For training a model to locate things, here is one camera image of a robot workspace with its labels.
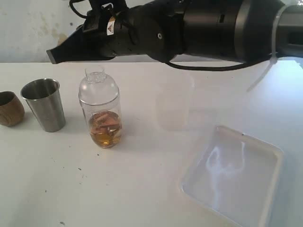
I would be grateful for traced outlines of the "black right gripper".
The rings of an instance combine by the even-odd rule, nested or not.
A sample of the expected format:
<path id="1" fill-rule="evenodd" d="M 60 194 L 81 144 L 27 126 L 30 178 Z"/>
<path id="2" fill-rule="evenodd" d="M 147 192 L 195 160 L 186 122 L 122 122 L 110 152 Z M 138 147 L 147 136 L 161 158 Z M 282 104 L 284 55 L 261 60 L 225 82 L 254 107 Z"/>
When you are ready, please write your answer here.
<path id="1" fill-rule="evenodd" d="M 52 64 L 103 61 L 118 56 L 148 55 L 166 58 L 166 6 L 144 4 L 109 19 L 106 29 L 85 34 L 81 29 L 46 51 Z"/>

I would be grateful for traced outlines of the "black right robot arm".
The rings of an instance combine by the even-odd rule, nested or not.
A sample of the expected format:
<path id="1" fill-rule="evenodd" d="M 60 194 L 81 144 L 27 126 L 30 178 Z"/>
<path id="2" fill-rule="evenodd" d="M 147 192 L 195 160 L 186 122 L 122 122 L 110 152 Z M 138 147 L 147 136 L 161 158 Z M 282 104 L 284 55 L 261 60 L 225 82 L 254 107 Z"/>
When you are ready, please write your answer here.
<path id="1" fill-rule="evenodd" d="M 252 62 L 303 55 L 303 8 L 280 0 L 92 0 L 84 23 L 47 51 L 54 64 L 148 55 Z"/>

